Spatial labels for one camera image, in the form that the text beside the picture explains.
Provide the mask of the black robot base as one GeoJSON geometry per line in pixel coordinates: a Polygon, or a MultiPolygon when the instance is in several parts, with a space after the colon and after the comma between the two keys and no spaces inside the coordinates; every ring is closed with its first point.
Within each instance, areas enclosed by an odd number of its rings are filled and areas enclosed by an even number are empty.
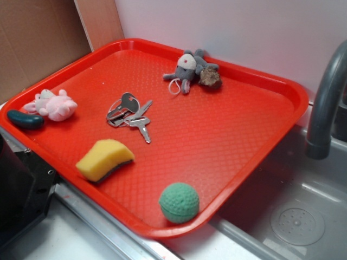
{"type": "Polygon", "coordinates": [[[35,152],[14,152],[1,137],[1,250],[45,219],[56,179],[35,152]]]}

